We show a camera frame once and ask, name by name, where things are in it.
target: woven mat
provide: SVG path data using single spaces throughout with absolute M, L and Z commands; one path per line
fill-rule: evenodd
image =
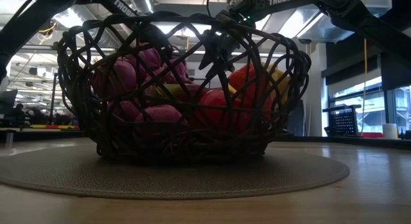
M 0 157 L 0 183 L 58 194 L 126 199 L 211 199 L 302 191 L 339 181 L 348 167 L 306 153 L 267 148 L 252 163 L 141 167 L 107 162 L 95 148 L 52 148 Z

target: black robotic arm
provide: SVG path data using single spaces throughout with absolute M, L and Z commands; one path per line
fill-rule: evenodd
M 316 5 L 335 26 L 354 31 L 411 68 L 411 53 L 407 51 L 411 38 L 373 16 L 360 0 L 243 0 L 229 13 L 237 20 L 251 17 L 259 21 L 271 13 L 307 4 Z

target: paper roll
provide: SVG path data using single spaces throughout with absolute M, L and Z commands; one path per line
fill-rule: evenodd
M 383 124 L 383 136 L 388 139 L 398 139 L 397 124 Z

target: table surface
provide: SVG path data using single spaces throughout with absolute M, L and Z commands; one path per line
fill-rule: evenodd
M 0 155 L 76 144 L 94 148 L 88 139 L 19 142 L 0 146 Z M 270 147 L 330 157 L 351 174 L 307 191 L 191 201 L 84 198 L 0 185 L 0 223 L 411 223 L 411 151 L 299 142 Z

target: wall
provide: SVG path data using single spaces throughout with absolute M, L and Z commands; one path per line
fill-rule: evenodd
M 311 54 L 310 82 L 303 96 L 306 108 L 306 127 L 309 136 L 326 136 L 324 127 L 328 126 L 328 116 L 322 109 L 328 107 L 327 86 L 321 71 L 327 68 L 326 45 L 317 44 Z

